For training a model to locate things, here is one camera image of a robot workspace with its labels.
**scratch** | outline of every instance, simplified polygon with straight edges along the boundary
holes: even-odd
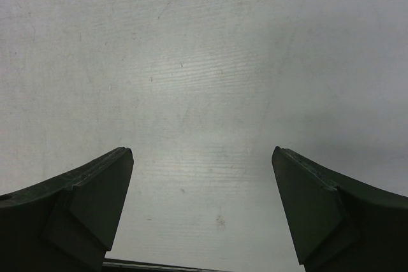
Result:
[[[168,6],[170,5],[171,0],[166,4],[166,6],[164,7],[164,9],[162,10],[162,12],[159,14],[159,16],[157,16],[157,19],[160,19],[160,16],[164,13],[164,11],[167,10]]]
[[[18,7],[19,7],[20,9],[22,9],[20,3],[19,3],[17,0],[14,0],[14,1],[17,3]]]
[[[34,34],[33,34],[33,43],[36,41],[36,28],[34,28],[33,25],[31,25],[31,27],[33,27],[34,30]]]
[[[6,19],[14,19],[14,18],[24,18],[26,17],[27,14],[23,14],[23,15],[12,15],[12,16],[6,16],[6,17],[1,17],[0,20],[6,20]]]
[[[300,16],[300,14],[301,14],[301,12],[303,10],[303,7],[305,6],[305,2],[306,2],[306,0],[302,0],[300,2],[299,9],[298,9],[298,11],[296,13],[296,15],[297,15],[296,19],[297,20],[299,19],[299,16]],[[279,68],[278,68],[278,74],[280,74],[280,75],[282,74],[282,70],[283,70],[284,66],[286,65],[286,63],[287,63],[287,61],[289,59],[289,56],[290,56],[290,54],[292,52],[293,42],[295,40],[295,36],[297,34],[297,31],[298,31],[298,25],[296,24],[294,26],[294,29],[293,29],[290,37],[289,37],[288,47],[286,47],[285,55],[284,55],[284,57],[282,59],[281,64],[279,65]]]

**dark stain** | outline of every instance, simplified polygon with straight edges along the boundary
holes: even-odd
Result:
[[[225,231],[224,217],[222,215],[218,215],[216,221],[217,221],[217,230],[220,232]]]

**white surface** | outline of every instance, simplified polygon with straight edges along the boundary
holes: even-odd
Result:
[[[115,147],[109,257],[298,267],[270,156],[408,195],[408,0],[1,0],[1,184]]]

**gray tabletop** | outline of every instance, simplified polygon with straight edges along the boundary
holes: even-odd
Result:
[[[408,0],[0,8],[0,193],[132,148],[109,257],[303,271],[276,145],[408,195]]]

